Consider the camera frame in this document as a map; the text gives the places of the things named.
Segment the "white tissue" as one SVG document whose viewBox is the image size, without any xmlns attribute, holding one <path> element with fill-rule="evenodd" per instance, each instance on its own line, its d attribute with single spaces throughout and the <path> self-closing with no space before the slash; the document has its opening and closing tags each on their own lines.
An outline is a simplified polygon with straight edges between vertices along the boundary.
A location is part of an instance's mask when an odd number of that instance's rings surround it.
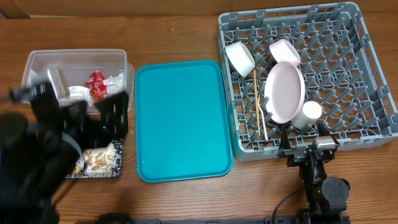
<svg viewBox="0 0 398 224">
<path fill-rule="evenodd" d="M 86 101 L 88 106 L 93 105 L 93 100 L 90 96 L 90 89 L 84 86 L 70 86 L 68 87 L 69 95 L 58 99 L 62 106 L 70 105 L 77 101 Z"/>
</svg>

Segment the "white napkin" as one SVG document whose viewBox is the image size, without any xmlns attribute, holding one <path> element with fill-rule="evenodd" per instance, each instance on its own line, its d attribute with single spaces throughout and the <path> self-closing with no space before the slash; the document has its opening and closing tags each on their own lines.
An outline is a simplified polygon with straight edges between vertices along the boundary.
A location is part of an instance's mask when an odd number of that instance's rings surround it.
<svg viewBox="0 0 398 224">
<path fill-rule="evenodd" d="M 109 78 L 103 80 L 103 84 L 106 87 L 107 95 L 115 95 L 122 91 L 123 83 L 124 83 L 124 73 L 121 72 L 118 76 L 113 77 L 110 76 Z"/>
</svg>

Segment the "bowl with food scraps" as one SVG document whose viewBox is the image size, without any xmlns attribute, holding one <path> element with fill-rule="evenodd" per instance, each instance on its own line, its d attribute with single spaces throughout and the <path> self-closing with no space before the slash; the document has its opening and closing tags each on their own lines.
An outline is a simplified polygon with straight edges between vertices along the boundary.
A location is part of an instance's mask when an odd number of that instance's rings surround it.
<svg viewBox="0 0 398 224">
<path fill-rule="evenodd" d="M 269 50 L 271 55 L 279 62 L 289 62 L 298 67 L 301 64 L 301 58 L 294 46 L 285 39 L 280 39 L 270 45 Z"/>
</svg>

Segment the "wooden chopstick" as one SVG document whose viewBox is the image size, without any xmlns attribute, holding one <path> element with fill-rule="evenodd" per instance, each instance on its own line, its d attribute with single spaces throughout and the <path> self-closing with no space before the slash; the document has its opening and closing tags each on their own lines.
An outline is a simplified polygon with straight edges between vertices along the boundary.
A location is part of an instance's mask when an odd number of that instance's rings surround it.
<svg viewBox="0 0 398 224">
<path fill-rule="evenodd" d="M 255 97 L 255 104 L 256 104 L 257 131 L 258 131 L 258 135 L 260 136 L 261 135 L 261 123 L 260 123 L 260 117 L 259 117 L 256 69 L 253 70 L 253 84 L 254 84 L 254 97 Z"/>
</svg>

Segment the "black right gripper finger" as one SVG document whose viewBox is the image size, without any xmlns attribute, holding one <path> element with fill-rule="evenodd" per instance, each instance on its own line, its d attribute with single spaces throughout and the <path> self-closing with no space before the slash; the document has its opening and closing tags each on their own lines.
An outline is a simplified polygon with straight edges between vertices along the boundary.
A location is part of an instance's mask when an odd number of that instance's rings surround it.
<svg viewBox="0 0 398 224">
<path fill-rule="evenodd" d="M 290 142 L 288 139 L 288 135 L 287 135 L 285 126 L 282 126 L 280 131 L 281 131 L 281 138 L 279 141 L 279 148 L 278 148 L 277 156 L 285 157 L 285 154 L 287 152 L 291 151 L 291 146 L 290 146 Z"/>
<path fill-rule="evenodd" d="M 318 136 L 319 137 L 333 137 L 329 130 L 323 125 L 323 123 L 317 124 Z"/>
</svg>

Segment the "red snack wrapper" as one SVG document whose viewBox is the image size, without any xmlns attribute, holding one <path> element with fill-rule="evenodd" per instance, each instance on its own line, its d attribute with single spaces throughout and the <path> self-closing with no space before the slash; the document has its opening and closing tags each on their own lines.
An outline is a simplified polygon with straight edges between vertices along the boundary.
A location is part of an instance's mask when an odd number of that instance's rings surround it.
<svg viewBox="0 0 398 224">
<path fill-rule="evenodd" d="M 92 100 L 103 100 L 108 94 L 104 80 L 105 78 L 101 71 L 96 70 L 90 75 L 90 80 L 85 82 L 85 87 L 89 89 Z"/>
</svg>

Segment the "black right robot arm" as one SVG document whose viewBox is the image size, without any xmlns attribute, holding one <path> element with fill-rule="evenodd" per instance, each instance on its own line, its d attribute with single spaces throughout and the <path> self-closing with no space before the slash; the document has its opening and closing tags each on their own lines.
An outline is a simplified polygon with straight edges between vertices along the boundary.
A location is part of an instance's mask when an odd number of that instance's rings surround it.
<svg viewBox="0 0 398 224">
<path fill-rule="evenodd" d="M 299 176 L 303 183 L 301 189 L 296 190 L 282 199 L 273 211 L 271 222 L 277 220 L 279 207 L 289 198 L 304 191 L 308 208 L 300 209 L 294 217 L 285 217 L 290 223 L 349 223 L 349 217 L 342 212 L 347 209 L 350 184 L 339 177 L 328 177 L 324 164 L 335 158 L 335 152 L 340 143 L 329 133 L 324 125 L 317 126 L 318 137 L 311 145 L 292 149 L 288 134 L 281 128 L 281 138 L 277 156 L 287 159 L 288 167 L 298 167 Z"/>
</svg>

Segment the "cream bowl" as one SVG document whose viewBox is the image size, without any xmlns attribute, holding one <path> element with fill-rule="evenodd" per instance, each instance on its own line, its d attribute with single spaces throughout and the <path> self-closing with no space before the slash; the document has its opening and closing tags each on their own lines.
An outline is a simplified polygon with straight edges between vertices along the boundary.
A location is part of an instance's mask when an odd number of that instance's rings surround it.
<svg viewBox="0 0 398 224">
<path fill-rule="evenodd" d="M 255 67 L 255 61 L 248 48 L 241 42 L 225 47 L 226 55 L 235 70 L 246 78 Z"/>
</svg>

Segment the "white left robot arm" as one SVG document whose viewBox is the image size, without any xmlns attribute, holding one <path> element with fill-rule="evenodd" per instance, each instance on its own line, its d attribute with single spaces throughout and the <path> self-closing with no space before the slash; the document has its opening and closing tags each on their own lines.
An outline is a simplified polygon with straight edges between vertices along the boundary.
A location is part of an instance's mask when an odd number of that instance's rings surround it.
<svg viewBox="0 0 398 224">
<path fill-rule="evenodd" d="M 20 113 L 1 113 L 1 223 L 58 223 L 52 197 L 83 152 L 106 147 L 128 131 L 129 95 L 121 91 L 95 103 L 60 106 L 50 82 L 12 89 L 13 102 L 29 101 L 35 123 Z"/>
</svg>

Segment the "white small cup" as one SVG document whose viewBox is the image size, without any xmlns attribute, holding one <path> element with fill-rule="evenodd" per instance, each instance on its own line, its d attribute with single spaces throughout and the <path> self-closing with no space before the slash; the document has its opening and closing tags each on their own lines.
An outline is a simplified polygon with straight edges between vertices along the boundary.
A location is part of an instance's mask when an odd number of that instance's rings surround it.
<svg viewBox="0 0 398 224">
<path fill-rule="evenodd" d="M 313 125 L 322 115 L 322 107 L 316 101 L 307 101 L 299 113 L 290 121 L 297 129 Z"/>
</svg>

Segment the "white plastic fork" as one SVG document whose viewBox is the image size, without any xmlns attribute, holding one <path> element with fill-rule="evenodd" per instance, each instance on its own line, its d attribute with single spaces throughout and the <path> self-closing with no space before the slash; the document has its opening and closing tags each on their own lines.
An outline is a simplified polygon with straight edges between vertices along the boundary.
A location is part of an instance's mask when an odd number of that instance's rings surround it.
<svg viewBox="0 0 398 224">
<path fill-rule="evenodd" d="M 263 132 L 264 132 L 264 139 L 265 139 L 265 142 L 268 142 L 269 138 L 268 138 L 267 129 L 266 129 L 266 122 L 265 122 L 264 112 L 263 112 L 263 110 L 262 110 L 262 108 L 260 106 L 260 95 L 258 95 L 258 97 L 257 97 L 257 104 L 258 104 L 257 108 L 258 108 L 258 110 L 260 112 L 260 115 L 261 115 L 262 129 L 263 129 Z"/>
</svg>

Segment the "pink plate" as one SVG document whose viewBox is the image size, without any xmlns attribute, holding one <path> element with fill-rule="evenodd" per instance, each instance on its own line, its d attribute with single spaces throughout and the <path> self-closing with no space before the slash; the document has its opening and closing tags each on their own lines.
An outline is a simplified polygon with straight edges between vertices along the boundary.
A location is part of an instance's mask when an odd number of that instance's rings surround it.
<svg viewBox="0 0 398 224">
<path fill-rule="evenodd" d="M 275 123 L 287 123 L 301 110 L 305 82 L 301 71 L 289 62 L 279 62 L 270 71 L 264 89 L 266 111 Z"/>
</svg>

